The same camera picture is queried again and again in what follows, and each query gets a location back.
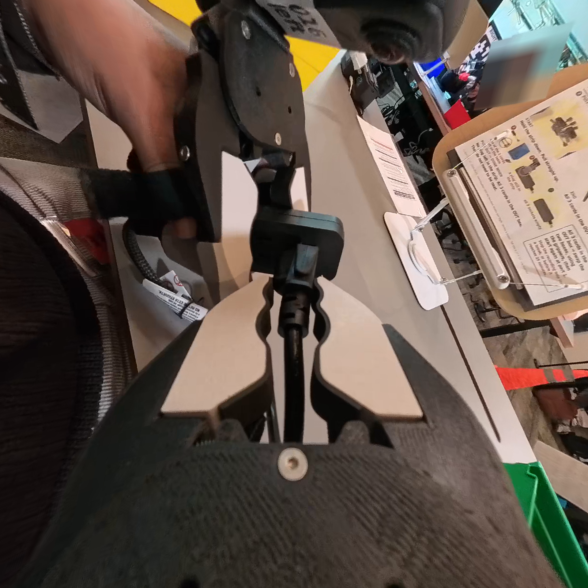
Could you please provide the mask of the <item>grey desk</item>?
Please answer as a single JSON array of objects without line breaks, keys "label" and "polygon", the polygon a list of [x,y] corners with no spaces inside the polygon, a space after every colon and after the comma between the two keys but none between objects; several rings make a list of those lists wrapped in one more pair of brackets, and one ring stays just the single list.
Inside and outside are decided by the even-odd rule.
[{"label": "grey desk", "polygon": [[[457,283],[445,305],[426,311],[415,298],[384,222],[394,207],[356,120],[339,65],[340,51],[304,92],[306,134],[312,166],[313,212],[342,220],[345,245],[334,283],[398,331],[467,402],[504,463],[533,463],[536,456],[518,421]],[[122,130],[87,104],[99,164],[122,167],[130,143]],[[132,370],[151,362],[187,321],[148,293],[122,244],[123,219],[110,222],[116,266],[130,332]],[[159,269],[174,269],[206,304],[234,292],[248,277],[232,277],[220,244],[187,241],[180,251],[172,236],[162,247],[139,239]]]}]

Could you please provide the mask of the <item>wooden document stand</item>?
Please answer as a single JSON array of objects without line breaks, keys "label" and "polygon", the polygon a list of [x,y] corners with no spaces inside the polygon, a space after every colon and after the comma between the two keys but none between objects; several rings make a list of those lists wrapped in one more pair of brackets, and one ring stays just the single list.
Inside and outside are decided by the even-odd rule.
[{"label": "wooden document stand", "polygon": [[435,298],[439,291],[446,293],[446,288],[458,281],[457,278],[442,277],[422,236],[432,217],[448,205],[480,268],[467,277],[481,274],[503,310],[515,318],[535,321],[549,321],[569,313],[587,311],[587,292],[543,307],[526,308],[522,290],[514,287],[516,283],[512,281],[512,270],[506,261],[503,247],[498,245],[495,232],[489,228],[485,214],[473,196],[473,190],[468,188],[465,176],[458,170],[465,162],[455,157],[455,148],[460,144],[584,80],[587,80],[587,65],[562,70],[552,78],[546,98],[491,108],[450,131],[440,140],[433,152],[432,164],[444,198],[428,216],[419,220],[392,212],[384,215],[386,228],[416,298],[421,293],[425,293],[425,300]]}]

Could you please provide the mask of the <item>white paper sheet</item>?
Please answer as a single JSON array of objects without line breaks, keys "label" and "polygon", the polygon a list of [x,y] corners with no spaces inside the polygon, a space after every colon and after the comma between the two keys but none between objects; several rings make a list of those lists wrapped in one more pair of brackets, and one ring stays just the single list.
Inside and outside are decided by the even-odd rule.
[{"label": "white paper sheet", "polygon": [[415,218],[425,216],[425,209],[393,136],[357,116],[371,156],[383,179],[398,214]]}]

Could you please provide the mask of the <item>black charging dock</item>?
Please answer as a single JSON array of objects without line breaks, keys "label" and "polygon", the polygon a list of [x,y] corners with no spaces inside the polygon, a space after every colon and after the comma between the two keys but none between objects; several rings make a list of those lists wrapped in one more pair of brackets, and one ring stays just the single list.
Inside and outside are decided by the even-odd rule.
[{"label": "black charging dock", "polygon": [[396,84],[391,66],[362,52],[346,51],[341,59],[341,72],[359,116],[376,99],[388,95]]}]

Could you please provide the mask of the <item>person's left hand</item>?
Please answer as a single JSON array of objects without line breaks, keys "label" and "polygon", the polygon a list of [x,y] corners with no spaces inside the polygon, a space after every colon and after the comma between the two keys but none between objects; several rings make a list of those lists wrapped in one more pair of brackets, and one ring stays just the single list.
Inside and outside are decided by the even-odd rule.
[{"label": "person's left hand", "polygon": [[186,48],[134,1],[20,1],[55,70],[116,123],[133,171],[179,167],[173,117],[187,86]]}]

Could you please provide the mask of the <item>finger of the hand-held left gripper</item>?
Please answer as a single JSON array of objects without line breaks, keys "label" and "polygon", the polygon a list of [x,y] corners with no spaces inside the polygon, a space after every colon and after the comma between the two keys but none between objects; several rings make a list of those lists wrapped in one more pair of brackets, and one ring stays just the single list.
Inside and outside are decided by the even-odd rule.
[{"label": "finger of the hand-held left gripper", "polygon": [[310,210],[305,168],[282,168],[275,175],[275,206],[282,209]]},{"label": "finger of the hand-held left gripper", "polygon": [[258,210],[258,186],[252,173],[263,159],[247,162],[223,152],[222,164],[222,250],[232,277],[251,275],[250,235]]}]

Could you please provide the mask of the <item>printed instruction sheet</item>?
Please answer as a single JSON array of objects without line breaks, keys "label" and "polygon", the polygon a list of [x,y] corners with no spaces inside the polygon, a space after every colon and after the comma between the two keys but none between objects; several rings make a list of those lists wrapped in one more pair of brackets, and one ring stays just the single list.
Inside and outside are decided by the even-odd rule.
[{"label": "printed instruction sheet", "polygon": [[526,308],[587,292],[587,81],[455,148]]}]

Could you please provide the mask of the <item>green plastic bin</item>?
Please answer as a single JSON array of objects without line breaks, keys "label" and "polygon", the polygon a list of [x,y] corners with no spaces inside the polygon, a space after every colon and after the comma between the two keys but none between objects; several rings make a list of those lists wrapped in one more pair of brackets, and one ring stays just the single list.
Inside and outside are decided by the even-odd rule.
[{"label": "green plastic bin", "polygon": [[541,463],[504,463],[527,524],[566,587],[587,587],[587,560]]}]

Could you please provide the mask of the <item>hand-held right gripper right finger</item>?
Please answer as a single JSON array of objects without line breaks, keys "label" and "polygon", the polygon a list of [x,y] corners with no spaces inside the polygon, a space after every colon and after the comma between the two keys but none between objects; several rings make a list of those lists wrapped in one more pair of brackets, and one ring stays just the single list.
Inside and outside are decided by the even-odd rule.
[{"label": "hand-held right gripper right finger", "polygon": [[423,410],[378,316],[317,280],[311,402],[325,422],[414,422]]}]

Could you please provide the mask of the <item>yellow plastic bin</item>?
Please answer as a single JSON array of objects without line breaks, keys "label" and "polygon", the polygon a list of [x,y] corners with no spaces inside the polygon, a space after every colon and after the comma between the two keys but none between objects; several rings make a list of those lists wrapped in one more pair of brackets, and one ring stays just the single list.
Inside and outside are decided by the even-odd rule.
[{"label": "yellow plastic bin", "polygon": [[[145,11],[167,27],[185,45],[189,44],[190,25],[200,15],[196,1],[137,1]],[[290,52],[302,89],[306,91],[337,55],[335,48],[288,37]]]}]

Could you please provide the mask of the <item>person's dark knit sweater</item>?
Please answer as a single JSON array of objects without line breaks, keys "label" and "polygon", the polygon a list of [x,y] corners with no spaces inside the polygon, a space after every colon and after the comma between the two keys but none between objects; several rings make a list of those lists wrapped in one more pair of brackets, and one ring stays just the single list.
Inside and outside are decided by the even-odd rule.
[{"label": "person's dark knit sweater", "polygon": [[1,193],[1,587],[27,566],[77,457],[126,387],[108,298]]}]

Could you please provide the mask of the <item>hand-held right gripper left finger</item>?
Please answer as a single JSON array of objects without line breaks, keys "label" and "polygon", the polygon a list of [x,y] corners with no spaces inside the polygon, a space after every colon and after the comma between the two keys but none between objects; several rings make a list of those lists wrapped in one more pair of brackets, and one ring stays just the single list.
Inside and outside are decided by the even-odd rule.
[{"label": "hand-held right gripper left finger", "polygon": [[251,425],[268,413],[274,400],[267,342],[272,305],[272,278],[258,275],[207,314],[163,402],[163,417]]}]

